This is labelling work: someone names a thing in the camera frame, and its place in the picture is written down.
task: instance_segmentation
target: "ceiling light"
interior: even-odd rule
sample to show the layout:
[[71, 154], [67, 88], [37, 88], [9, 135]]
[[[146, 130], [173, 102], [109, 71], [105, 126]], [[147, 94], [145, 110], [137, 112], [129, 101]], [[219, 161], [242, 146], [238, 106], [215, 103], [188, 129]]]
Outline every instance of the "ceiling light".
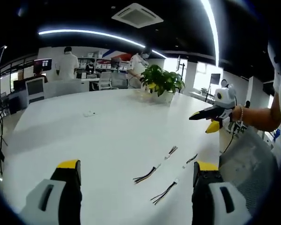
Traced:
[[[137, 45], [139, 47], [145, 48], [144, 45], [142, 45], [140, 43], [137, 43], [135, 41], [132, 41], [132, 40], [129, 40], [129, 39], [126, 39], [126, 38], [123, 38], [123, 37], [115, 36], [115, 35], [112, 35], [112, 34], [106, 34], [106, 33], [97, 32], [97, 31], [91, 31], [91, 30], [60, 29], [60, 30], [42, 31], [42, 32], [39, 32], [38, 34], [39, 35], [44, 35], [44, 34], [52, 34], [52, 33], [69, 33], [69, 32], [88, 33], [88, 34], [97, 34], [97, 35], [107, 36], [107, 37], [110, 37], [110, 38], [115, 38], [115, 39], [118, 39], [118, 40], [126, 41], [126, 42], [129, 42], [131, 44]], [[159, 52], [157, 52], [155, 50], [152, 50], [152, 52], [154, 52], [157, 55], [160, 55], [161, 57], [164, 57], [165, 59], [167, 58], [166, 56], [162, 55], [161, 53], [159, 53]]]
[[211, 5], [208, 0], [201, 0], [204, 9], [207, 13], [209, 23], [211, 26], [211, 31], [214, 36], [214, 51], [215, 51], [215, 66], [219, 67], [219, 39], [218, 39], [218, 34], [217, 34], [217, 29], [216, 29], [216, 24], [215, 24], [215, 19], [214, 19], [214, 14], [211, 9]]

